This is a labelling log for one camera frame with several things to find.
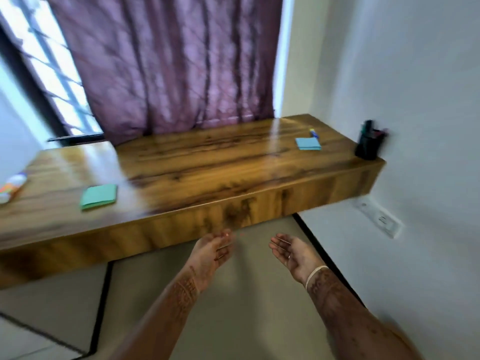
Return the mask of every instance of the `purple curtain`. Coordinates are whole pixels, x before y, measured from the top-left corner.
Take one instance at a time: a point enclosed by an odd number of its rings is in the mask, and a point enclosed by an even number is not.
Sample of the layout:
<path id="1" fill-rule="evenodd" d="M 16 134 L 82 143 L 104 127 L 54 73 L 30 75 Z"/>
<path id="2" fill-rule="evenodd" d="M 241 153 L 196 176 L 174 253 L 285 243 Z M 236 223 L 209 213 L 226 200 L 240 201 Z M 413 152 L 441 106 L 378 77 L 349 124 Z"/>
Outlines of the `purple curtain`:
<path id="1" fill-rule="evenodd" d="M 49 0 L 113 144 L 273 117 L 282 0 Z"/>

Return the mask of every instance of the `wall-mounted desk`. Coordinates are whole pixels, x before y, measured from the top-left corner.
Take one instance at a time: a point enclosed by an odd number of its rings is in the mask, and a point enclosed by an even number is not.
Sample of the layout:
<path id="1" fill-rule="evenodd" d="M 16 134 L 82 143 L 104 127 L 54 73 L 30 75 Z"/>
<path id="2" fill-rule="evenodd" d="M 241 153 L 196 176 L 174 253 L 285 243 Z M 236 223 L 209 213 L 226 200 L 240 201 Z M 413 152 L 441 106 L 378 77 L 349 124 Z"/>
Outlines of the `wall-mounted desk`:
<path id="1" fill-rule="evenodd" d="M 321 151 L 298 150 L 309 128 Z M 41 151 L 0 206 L 0 289 L 367 194 L 385 162 L 354 147 L 299 115 Z M 85 188 L 107 183 L 117 202 L 81 211 Z"/>

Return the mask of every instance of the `beige floor tile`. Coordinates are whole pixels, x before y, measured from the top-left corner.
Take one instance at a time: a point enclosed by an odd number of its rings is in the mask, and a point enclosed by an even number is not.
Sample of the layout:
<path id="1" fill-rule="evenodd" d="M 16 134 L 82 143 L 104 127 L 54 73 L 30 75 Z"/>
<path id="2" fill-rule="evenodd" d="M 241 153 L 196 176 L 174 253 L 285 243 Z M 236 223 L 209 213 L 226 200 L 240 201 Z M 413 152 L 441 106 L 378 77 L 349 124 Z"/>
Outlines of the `beige floor tile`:
<path id="1" fill-rule="evenodd" d="M 270 237 L 307 240 L 293 218 L 239 230 L 235 255 L 191 312 L 172 354 L 180 359 L 333 359 L 303 287 L 272 255 Z M 188 258 L 193 242 L 115 263 L 98 352 L 106 360 Z"/>

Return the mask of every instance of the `bottle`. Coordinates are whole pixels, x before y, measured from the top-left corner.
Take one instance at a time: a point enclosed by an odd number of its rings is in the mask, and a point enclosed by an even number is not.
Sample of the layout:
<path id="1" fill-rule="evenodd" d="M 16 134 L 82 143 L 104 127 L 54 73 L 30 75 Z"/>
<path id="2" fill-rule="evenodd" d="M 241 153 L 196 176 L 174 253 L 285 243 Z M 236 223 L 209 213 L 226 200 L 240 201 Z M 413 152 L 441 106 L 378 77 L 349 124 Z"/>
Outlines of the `bottle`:
<path id="1" fill-rule="evenodd" d="M 17 191 L 27 182 L 27 174 L 21 172 L 10 177 L 0 188 L 0 205 L 9 202 Z"/>

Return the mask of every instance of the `pen holder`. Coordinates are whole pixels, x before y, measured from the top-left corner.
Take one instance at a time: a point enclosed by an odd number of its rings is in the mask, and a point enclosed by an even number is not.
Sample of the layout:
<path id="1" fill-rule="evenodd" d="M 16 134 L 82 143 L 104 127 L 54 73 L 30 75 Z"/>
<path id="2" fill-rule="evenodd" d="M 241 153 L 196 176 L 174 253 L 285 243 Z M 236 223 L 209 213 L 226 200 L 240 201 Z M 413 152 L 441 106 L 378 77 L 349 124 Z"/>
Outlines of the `pen holder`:
<path id="1" fill-rule="evenodd" d="M 357 148 L 355 149 L 355 156 L 365 160 L 375 160 L 384 139 L 385 134 L 378 137 L 370 137 L 365 133 L 361 133 Z"/>

